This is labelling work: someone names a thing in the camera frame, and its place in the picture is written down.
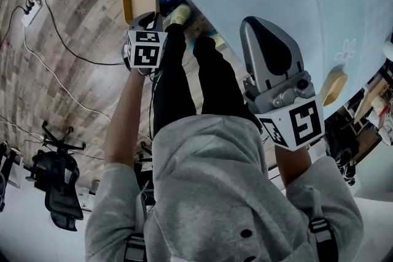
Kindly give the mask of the black office chair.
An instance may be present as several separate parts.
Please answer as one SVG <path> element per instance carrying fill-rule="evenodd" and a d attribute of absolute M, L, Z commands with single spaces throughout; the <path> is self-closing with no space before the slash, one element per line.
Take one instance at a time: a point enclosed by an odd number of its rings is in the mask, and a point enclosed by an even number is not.
<path fill-rule="evenodd" d="M 85 150 L 87 145 L 82 143 L 81 146 L 75 146 L 66 142 L 68 136 L 74 132 L 72 126 L 58 139 L 47 129 L 47 125 L 47 121 L 42 123 L 42 145 L 53 146 L 56 150 L 38 150 L 32 157 L 31 175 L 27 176 L 26 180 L 45 192 L 44 205 L 54 225 L 59 229 L 76 232 L 76 221 L 83 220 L 84 215 L 76 192 L 80 171 L 72 154 L 76 150 Z"/>

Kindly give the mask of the person's left forearm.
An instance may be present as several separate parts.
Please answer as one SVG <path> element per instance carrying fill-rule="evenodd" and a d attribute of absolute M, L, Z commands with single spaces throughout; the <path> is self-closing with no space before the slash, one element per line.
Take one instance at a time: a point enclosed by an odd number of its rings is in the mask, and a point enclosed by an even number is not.
<path fill-rule="evenodd" d="M 132 69 L 107 129 L 104 162 L 134 167 L 145 77 Z"/>

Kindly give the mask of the person's black trousers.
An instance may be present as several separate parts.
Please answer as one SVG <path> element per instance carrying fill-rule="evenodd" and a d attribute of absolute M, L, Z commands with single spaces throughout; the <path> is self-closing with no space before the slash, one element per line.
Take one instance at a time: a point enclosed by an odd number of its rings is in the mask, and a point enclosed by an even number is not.
<path fill-rule="evenodd" d="M 153 96 L 153 131 L 157 134 L 166 125 L 197 114 L 187 77 L 182 66 L 186 44 L 183 26 L 170 24 L 165 51 L 161 60 L 162 74 Z M 202 114 L 236 116 L 250 120 L 258 129 L 259 121 L 244 102 L 231 64 L 210 37 L 199 37 L 193 48 L 203 94 Z"/>

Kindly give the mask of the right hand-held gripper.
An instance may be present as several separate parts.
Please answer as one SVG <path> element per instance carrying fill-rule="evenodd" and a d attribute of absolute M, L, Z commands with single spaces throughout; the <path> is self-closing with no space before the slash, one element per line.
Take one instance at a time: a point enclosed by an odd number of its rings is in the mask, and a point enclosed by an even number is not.
<path fill-rule="evenodd" d="M 255 82 L 244 81 L 244 98 L 275 145 L 296 151 L 322 136 L 321 98 L 311 76 L 302 71 L 296 41 L 278 25 L 253 16 L 242 21 L 240 37 L 246 69 Z M 281 75 L 291 77 L 273 88 L 266 83 Z"/>

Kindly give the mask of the person's left shoe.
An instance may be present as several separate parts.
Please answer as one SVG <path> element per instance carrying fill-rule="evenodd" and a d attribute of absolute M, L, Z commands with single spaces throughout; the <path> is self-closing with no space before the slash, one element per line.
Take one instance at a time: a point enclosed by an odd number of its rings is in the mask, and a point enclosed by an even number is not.
<path fill-rule="evenodd" d="M 190 18 L 191 13 L 191 7 L 188 4 L 181 4 L 173 10 L 170 23 L 184 25 Z"/>

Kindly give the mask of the person's right shoe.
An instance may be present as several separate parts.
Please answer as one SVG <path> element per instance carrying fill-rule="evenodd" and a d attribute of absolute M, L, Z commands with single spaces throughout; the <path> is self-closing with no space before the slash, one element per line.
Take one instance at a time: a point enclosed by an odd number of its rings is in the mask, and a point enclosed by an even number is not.
<path fill-rule="evenodd" d="M 224 50 L 227 48 L 226 41 L 223 39 L 223 37 L 217 31 L 213 31 L 209 36 L 210 36 L 210 38 L 212 38 L 214 40 L 215 48 L 218 51 L 221 51 L 221 50 Z"/>

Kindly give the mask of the person's grey hoodie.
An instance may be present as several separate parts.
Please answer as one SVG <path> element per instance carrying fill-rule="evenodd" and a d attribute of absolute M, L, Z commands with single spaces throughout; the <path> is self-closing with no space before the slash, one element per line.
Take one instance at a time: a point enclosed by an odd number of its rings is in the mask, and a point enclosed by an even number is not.
<path fill-rule="evenodd" d="M 336 162 L 322 156 L 286 189 L 269 180 L 257 127 L 196 115 L 155 136 L 155 206 L 139 213 L 134 170 L 105 165 L 85 230 L 86 262 L 123 262 L 142 225 L 148 262 L 318 262 L 311 221 L 323 218 L 338 261 L 352 262 L 362 216 Z"/>

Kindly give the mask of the person's right forearm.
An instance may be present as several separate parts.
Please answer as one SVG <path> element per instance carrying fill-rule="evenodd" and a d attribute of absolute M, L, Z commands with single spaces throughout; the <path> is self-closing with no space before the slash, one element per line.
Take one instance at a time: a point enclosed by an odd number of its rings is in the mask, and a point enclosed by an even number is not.
<path fill-rule="evenodd" d="M 275 146 L 276 163 L 285 187 L 305 173 L 312 165 L 311 157 L 306 147 L 296 151 Z"/>

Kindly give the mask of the white power strip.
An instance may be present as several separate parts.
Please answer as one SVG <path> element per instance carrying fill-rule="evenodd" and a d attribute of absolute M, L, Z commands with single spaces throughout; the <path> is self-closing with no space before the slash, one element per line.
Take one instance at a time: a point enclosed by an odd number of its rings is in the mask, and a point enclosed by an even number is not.
<path fill-rule="evenodd" d="M 41 1 L 40 0 L 34 0 L 33 1 L 33 8 L 29 11 L 28 14 L 24 14 L 22 18 L 22 23 L 25 27 L 28 27 L 31 22 L 34 20 L 34 17 L 37 15 L 37 13 L 41 9 Z"/>

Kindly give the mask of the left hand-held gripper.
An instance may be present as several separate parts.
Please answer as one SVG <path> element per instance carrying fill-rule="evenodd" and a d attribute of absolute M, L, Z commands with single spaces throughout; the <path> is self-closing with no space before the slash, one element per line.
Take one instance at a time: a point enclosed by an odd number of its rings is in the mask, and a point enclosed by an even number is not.
<path fill-rule="evenodd" d="M 157 69 L 163 54 L 167 33 L 163 31 L 163 17 L 157 12 L 146 12 L 130 23 L 123 60 L 129 68 Z"/>

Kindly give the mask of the person's shoe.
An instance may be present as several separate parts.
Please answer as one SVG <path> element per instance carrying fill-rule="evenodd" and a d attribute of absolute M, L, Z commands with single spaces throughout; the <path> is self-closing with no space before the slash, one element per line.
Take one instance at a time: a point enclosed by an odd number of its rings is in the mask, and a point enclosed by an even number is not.
<path fill-rule="evenodd" d="M 184 25 L 190 18 L 191 13 L 191 7 L 188 4 L 181 4 L 173 10 L 170 23 Z"/>
<path fill-rule="evenodd" d="M 226 41 L 223 39 L 223 37 L 217 31 L 213 31 L 209 36 L 210 36 L 210 38 L 212 38 L 214 40 L 215 48 L 218 51 L 221 51 L 221 50 L 224 50 L 227 48 Z"/>

